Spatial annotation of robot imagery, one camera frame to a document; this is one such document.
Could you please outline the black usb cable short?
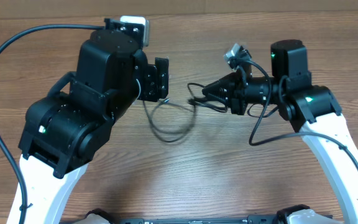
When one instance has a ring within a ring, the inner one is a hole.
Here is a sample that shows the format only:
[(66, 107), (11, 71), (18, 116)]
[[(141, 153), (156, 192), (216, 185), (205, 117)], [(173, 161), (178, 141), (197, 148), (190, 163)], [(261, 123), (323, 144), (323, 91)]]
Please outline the black usb cable short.
[(190, 82), (187, 84), (187, 88), (190, 92), (191, 98), (188, 100), (188, 103), (193, 106), (200, 106), (204, 108), (209, 108), (211, 110), (217, 111), (219, 113), (227, 113), (227, 106), (225, 107), (218, 107), (216, 105), (212, 105), (211, 103), (208, 103), (208, 100), (206, 98), (198, 98), (194, 95), (193, 91), (191, 90), (190, 86), (198, 86), (201, 88), (204, 88), (204, 85), (199, 83)]

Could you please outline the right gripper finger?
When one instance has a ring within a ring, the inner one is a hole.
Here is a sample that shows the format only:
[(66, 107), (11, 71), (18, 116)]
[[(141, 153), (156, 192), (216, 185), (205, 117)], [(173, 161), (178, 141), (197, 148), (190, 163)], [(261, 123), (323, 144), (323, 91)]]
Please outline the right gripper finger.
[(202, 89), (202, 94), (208, 101), (217, 101), (224, 106), (230, 105), (230, 93), (220, 84), (207, 85)]
[(206, 85), (203, 90), (220, 90), (228, 89), (234, 86), (240, 80), (240, 75), (236, 72), (232, 72), (219, 80)]

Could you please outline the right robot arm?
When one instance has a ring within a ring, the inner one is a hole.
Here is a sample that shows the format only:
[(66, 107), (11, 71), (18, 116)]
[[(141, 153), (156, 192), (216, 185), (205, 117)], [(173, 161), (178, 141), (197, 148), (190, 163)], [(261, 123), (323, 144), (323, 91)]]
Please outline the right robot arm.
[(307, 49), (302, 41), (281, 40), (270, 47), (272, 74), (255, 78), (257, 64), (249, 51), (234, 45), (224, 55), (232, 72), (206, 85), (206, 101), (222, 103), (232, 113), (248, 105), (275, 105), (317, 158), (339, 202), (344, 223), (358, 223), (358, 149), (341, 106), (326, 86), (312, 83)]

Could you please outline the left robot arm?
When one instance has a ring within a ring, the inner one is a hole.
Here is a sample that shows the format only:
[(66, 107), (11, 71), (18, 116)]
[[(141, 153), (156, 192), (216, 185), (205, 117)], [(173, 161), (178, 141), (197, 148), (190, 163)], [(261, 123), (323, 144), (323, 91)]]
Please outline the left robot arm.
[(80, 49), (78, 65), (33, 103), (19, 141), (27, 187), (26, 223), (58, 223), (76, 183), (114, 124), (136, 100), (168, 95), (165, 58), (149, 63), (149, 22), (106, 19)]

